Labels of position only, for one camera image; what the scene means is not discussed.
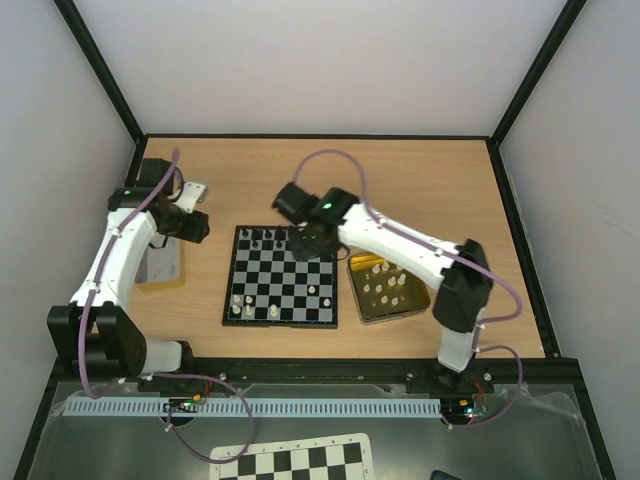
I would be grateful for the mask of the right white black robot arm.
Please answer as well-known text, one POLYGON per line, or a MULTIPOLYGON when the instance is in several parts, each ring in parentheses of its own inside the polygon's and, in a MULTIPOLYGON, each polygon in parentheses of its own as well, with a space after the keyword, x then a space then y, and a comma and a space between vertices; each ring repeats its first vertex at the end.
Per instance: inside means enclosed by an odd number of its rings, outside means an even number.
POLYGON ((292 225, 292 250, 298 259, 357 248, 396 264, 434 290, 432 314, 442 327, 437 382, 455 392, 470 381, 469 365, 493 287, 478 242, 456 244, 430 237, 337 187, 318 197, 289 182, 272 208, 292 225))

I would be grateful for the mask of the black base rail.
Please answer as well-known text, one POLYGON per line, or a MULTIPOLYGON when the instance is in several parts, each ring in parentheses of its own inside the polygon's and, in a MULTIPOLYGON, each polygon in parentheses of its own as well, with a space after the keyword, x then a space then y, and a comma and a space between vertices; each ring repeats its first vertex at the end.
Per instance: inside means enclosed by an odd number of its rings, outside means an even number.
POLYGON ((402 385, 410 393, 471 394, 494 391, 488 369, 477 363, 463 374, 447 373, 434 359, 313 360, 198 358, 182 373, 206 374, 237 387, 253 384, 402 385))

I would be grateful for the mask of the black aluminium frame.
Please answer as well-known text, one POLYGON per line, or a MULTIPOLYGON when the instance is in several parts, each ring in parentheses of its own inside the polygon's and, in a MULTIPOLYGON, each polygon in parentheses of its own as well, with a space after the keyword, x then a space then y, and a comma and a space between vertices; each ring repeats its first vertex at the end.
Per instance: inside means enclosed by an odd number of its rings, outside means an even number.
MULTIPOLYGON (((591 399, 584 382, 584 377, 580 371, 578 361, 563 357, 560 354, 555 331, 549 316, 546 301, 543 299, 542 288, 539 283, 538 273, 533 263, 533 257, 529 241, 525 239, 525 228, 521 214, 517 211, 515 190, 507 179, 505 162, 502 159, 500 147, 506 139, 511 127, 516 122, 518 116, 526 105, 529 97, 542 78, 547 67, 553 60, 562 42, 568 35, 579 14, 587 4, 586 0, 569 0, 562 7, 553 27, 550 29, 535 59, 529 67, 523 81, 519 85, 514 97, 509 103, 494 133, 489 136, 481 135, 400 135, 400 134, 338 134, 338 133, 206 133, 201 137, 210 138, 240 138, 240 139, 356 139, 356 140, 418 140, 418 141, 471 141, 483 140, 486 143, 497 187, 500 192, 501 201, 509 225, 510 233, 514 242, 515 251, 518 257, 521 271, 524 275, 524 282, 529 300, 532 302, 534 319, 538 334, 542 340, 543 360, 528 360, 527 366, 532 366, 535 372, 535 381, 540 383, 545 381, 549 384, 571 383, 577 394, 580 412, 586 416, 586 428, 589 434, 591 445, 594 449, 596 462, 600 473, 605 479, 615 477, 614 469, 609 458, 604 439, 602 437, 599 424, 596 418, 591 399)), ((84 57, 89 62, 97 79, 100 81, 110 101, 114 105, 118 115, 120 115, 127 131, 132 135, 135 150, 130 161, 125 182, 127 184, 134 180, 134 175, 138 173, 143 150, 150 139, 156 138, 156 133, 144 133, 127 104, 117 81, 113 77, 100 49, 95 42, 89 27, 86 25, 77 5, 73 1, 56 1, 54 3, 61 18, 66 23, 67 28, 78 43, 84 57)))

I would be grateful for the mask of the printed checkerboard sheet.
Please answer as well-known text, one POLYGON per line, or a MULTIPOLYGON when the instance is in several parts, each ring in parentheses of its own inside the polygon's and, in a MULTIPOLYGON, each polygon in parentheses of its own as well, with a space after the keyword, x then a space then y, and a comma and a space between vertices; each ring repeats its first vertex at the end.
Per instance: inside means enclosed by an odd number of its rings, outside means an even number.
POLYGON ((352 433, 259 443, 239 459, 209 468, 211 479, 344 479, 376 477, 370 440, 352 433))

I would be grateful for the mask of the black phone corner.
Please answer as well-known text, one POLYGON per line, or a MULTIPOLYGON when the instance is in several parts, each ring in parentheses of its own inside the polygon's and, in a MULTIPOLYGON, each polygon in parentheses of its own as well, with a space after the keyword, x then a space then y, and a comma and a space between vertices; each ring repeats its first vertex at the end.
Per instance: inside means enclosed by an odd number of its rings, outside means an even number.
POLYGON ((430 480, 460 480, 460 479, 442 470, 434 470, 430 476, 430 480))

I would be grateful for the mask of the black silver chess board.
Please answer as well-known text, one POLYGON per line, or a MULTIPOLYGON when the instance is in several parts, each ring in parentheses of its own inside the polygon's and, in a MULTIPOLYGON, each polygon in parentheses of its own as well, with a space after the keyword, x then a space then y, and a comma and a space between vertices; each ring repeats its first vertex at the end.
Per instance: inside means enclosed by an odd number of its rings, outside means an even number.
POLYGON ((298 261, 290 250, 286 227, 238 225, 232 243, 224 326, 338 327, 338 273, 336 255, 298 261), (315 286, 313 294, 308 293, 315 286), (251 296, 253 316, 247 317, 245 297, 251 296), (330 299, 330 306, 322 305, 330 299), (232 306, 242 311, 234 315, 232 306), (270 316, 270 306, 278 316, 270 316))

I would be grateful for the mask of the gold tin with pieces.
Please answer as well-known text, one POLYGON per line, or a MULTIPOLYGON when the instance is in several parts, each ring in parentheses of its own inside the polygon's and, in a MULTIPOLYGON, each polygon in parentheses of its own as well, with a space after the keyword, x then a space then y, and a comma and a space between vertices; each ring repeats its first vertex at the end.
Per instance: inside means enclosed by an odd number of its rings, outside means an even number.
POLYGON ((347 272, 364 325, 419 315, 431 304, 427 287, 421 280, 377 255, 351 256, 347 272))

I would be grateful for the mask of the silver gold tin lid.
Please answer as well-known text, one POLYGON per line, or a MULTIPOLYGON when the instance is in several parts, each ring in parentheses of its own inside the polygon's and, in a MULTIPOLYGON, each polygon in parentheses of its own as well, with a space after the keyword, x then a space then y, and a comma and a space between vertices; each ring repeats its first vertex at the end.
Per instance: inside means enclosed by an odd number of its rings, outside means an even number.
POLYGON ((142 290, 183 285, 184 267, 183 242, 173 237, 155 235, 143 253, 135 284, 142 290))

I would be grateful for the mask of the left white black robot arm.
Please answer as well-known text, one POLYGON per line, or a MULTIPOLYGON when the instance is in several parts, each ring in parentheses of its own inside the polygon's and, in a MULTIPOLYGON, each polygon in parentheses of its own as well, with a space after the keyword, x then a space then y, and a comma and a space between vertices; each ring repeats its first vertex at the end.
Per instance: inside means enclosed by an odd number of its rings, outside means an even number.
POLYGON ((89 272, 68 304, 54 306, 47 327, 66 373, 76 373, 87 397, 99 399, 130 377, 172 373, 183 344, 150 340, 128 314, 140 264, 156 236, 194 244, 209 234, 209 217, 197 210, 203 183, 178 189, 180 151, 169 160, 145 158, 139 178, 108 200, 106 229, 89 272))

